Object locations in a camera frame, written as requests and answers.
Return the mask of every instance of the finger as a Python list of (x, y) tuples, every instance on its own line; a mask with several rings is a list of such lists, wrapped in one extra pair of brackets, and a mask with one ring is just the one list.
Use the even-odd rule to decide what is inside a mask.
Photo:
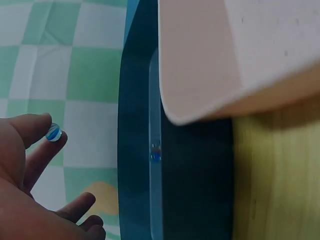
[(94, 225), (91, 227), (87, 234), (90, 240), (105, 240), (106, 239), (106, 231), (102, 226)]
[(56, 212), (56, 214), (58, 214), (61, 218), (69, 220), (70, 222), (77, 223), (95, 202), (95, 196), (89, 192), (86, 192), (78, 196), (65, 207), (61, 208)]
[(26, 157), (24, 188), (27, 191), (31, 191), (47, 165), (50, 163), (52, 158), (60, 152), (67, 140), (68, 136), (63, 131), (58, 141), (51, 142), (45, 139), (30, 155)]
[(93, 226), (98, 225), (98, 226), (103, 226), (104, 225), (104, 221), (101, 219), (101, 217), (97, 216), (97, 215), (92, 215), (90, 217), (88, 217), (81, 225), (80, 228), (82, 228), (82, 230), (84, 230), (85, 232), (87, 232), (90, 228), (92, 228)]
[(42, 115), (24, 114), (8, 118), (7, 122), (19, 133), (27, 149), (47, 134), (52, 118), (48, 113)]

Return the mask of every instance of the bedsheet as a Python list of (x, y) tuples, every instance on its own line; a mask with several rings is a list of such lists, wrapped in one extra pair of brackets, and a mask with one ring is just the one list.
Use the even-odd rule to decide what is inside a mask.
[(0, 0), (0, 118), (50, 113), (68, 134), (32, 194), (57, 210), (92, 192), (97, 201), (89, 214), (102, 217), (111, 240), (120, 239), (117, 118), (126, 6)]

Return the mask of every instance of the cardboard piece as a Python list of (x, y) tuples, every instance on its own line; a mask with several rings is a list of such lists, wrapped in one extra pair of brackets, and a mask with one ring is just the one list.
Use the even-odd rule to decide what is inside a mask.
[(160, 0), (163, 107), (177, 125), (320, 92), (320, 1)]

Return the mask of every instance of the blue marble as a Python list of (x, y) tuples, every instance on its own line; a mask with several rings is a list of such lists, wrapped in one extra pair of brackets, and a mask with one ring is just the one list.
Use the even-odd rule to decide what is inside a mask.
[(45, 135), (50, 142), (56, 142), (60, 139), (62, 131), (58, 124), (52, 123), (48, 133)]

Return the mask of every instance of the hand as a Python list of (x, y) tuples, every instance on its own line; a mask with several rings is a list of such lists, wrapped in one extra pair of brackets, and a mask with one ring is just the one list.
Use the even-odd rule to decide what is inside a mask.
[(82, 194), (52, 212), (39, 205), (30, 193), (50, 160), (67, 142), (63, 132), (57, 142), (44, 140), (26, 157), (26, 149), (48, 132), (51, 123), (49, 114), (0, 118), (0, 239), (104, 240), (106, 232), (100, 217), (90, 216), (76, 225), (94, 204), (92, 194)]

